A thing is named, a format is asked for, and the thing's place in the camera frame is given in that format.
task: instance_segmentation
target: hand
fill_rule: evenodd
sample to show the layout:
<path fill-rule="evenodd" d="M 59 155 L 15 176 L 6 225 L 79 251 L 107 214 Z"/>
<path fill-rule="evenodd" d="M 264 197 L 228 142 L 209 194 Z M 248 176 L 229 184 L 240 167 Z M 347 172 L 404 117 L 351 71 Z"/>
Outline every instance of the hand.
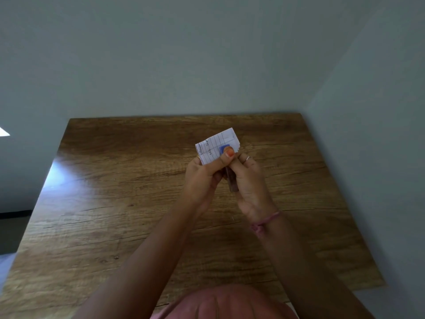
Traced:
<path fill-rule="evenodd" d="M 236 194 L 239 209 L 252 223 L 259 222 L 278 211 L 266 186 L 261 167 L 242 153 L 229 167 L 236 173 L 239 192 Z"/>
<path fill-rule="evenodd" d="M 187 166 L 183 198 L 190 201 L 199 214 L 204 213 L 210 206 L 215 189 L 223 178 L 222 169 L 235 157 L 235 151 L 231 147 L 228 148 L 211 163 L 201 165 L 201 159 L 196 157 Z"/>

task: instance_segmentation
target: fingernail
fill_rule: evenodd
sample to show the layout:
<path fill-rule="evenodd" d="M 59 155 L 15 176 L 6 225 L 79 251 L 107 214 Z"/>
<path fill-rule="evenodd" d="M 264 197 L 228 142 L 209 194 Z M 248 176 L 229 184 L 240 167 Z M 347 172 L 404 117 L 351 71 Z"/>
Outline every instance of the fingernail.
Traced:
<path fill-rule="evenodd" d="M 235 151 L 233 150 L 232 147 L 225 147 L 224 153 L 226 153 L 226 156 L 228 156 L 229 158 L 231 158 L 235 155 Z"/>

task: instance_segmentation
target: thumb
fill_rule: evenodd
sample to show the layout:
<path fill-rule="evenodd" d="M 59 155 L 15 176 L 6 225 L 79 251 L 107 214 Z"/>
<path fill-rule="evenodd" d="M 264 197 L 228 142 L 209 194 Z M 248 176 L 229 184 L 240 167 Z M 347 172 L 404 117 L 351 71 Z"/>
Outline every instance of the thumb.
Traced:
<path fill-rule="evenodd" d="M 242 178 L 243 173 L 247 170 L 247 168 L 239 161 L 238 158 L 234 159 L 229 167 L 236 173 L 238 178 Z"/>
<path fill-rule="evenodd" d="M 235 156 L 235 151 L 233 150 L 233 148 L 226 147 L 226 149 L 224 150 L 224 153 L 221 156 L 219 156 L 218 159 L 215 159 L 213 162 L 207 163 L 205 165 L 208 175 L 212 176 L 215 172 L 228 166 L 232 162 L 234 156 Z"/>

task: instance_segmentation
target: lined paper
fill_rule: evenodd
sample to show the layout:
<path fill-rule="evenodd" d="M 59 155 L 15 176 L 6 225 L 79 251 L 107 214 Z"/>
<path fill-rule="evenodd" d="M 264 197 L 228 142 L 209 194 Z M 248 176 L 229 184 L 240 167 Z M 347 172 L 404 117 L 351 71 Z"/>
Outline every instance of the lined paper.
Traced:
<path fill-rule="evenodd" d="M 220 147 L 229 144 L 235 152 L 239 151 L 241 144 L 233 128 L 217 133 L 195 145 L 196 151 L 203 165 L 210 163 L 220 156 Z"/>

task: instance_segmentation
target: left hand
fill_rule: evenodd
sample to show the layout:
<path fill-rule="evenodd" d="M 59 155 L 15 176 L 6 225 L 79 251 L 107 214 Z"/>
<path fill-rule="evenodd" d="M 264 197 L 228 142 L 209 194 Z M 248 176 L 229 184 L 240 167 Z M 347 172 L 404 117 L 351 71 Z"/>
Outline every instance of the left hand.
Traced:
<path fill-rule="evenodd" d="M 229 149 L 216 160 L 206 165 L 199 157 L 189 162 L 184 178 L 183 198 L 190 201 L 198 214 L 204 213 L 210 206 L 215 189 L 223 177 L 221 170 L 235 157 L 235 151 Z"/>

